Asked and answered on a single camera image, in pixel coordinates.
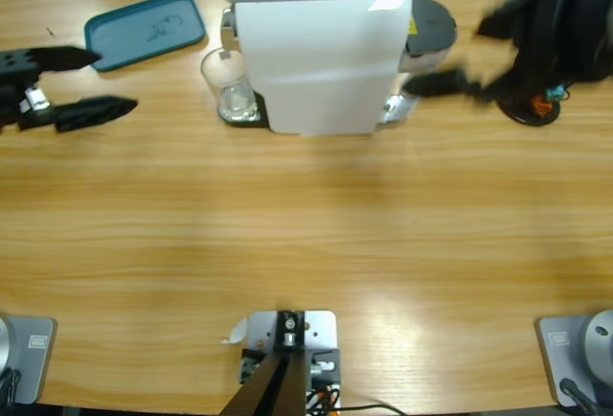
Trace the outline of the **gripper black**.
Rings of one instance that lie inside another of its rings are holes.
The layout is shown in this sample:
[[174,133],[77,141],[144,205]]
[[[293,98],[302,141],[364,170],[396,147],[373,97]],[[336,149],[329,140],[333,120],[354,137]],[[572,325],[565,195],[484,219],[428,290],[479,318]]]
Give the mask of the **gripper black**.
[[476,34],[509,40],[517,49],[513,65],[488,84],[471,81],[464,69],[416,75],[404,92],[420,98],[465,95],[482,103],[542,94],[560,82],[559,42],[567,0],[507,0],[487,12]]
[[137,100],[99,96],[55,108],[37,86],[43,72],[78,70],[101,58],[74,46],[2,51],[1,129],[55,125],[57,132],[67,132],[103,125],[128,114],[138,105]]

